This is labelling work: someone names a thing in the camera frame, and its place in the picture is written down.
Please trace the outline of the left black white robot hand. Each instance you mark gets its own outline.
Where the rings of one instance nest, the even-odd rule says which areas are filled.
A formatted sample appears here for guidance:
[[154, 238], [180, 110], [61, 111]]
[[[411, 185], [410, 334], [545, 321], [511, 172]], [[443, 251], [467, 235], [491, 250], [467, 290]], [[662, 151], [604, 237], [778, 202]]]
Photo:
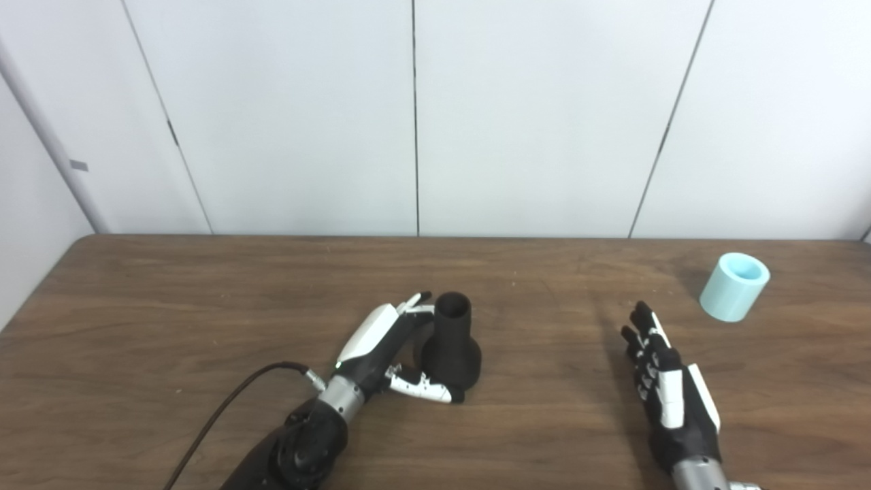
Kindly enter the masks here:
[[340, 351], [319, 398], [340, 414], [350, 414], [385, 390], [445, 404], [463, 403], [465, 393], [459, 387], [394, 364], [412, 335], [435, 319], [435, 307], [427, 304], [430, 297], [429, 291], [423, 291], [398, 305], [387, 303], [372, 310]]

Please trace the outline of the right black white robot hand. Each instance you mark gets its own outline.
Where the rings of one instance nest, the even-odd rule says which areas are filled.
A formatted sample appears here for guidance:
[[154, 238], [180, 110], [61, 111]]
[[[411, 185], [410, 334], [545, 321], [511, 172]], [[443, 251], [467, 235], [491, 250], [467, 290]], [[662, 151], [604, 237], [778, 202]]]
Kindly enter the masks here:
[[638, 301], [620, 335], [634, 366], [634, 387], [651, 426], [649, 446], [657, 465], [672, 472], [679, 462], [721, 463], [721, 419], [697, 365], [672, 347], [657, 315]]

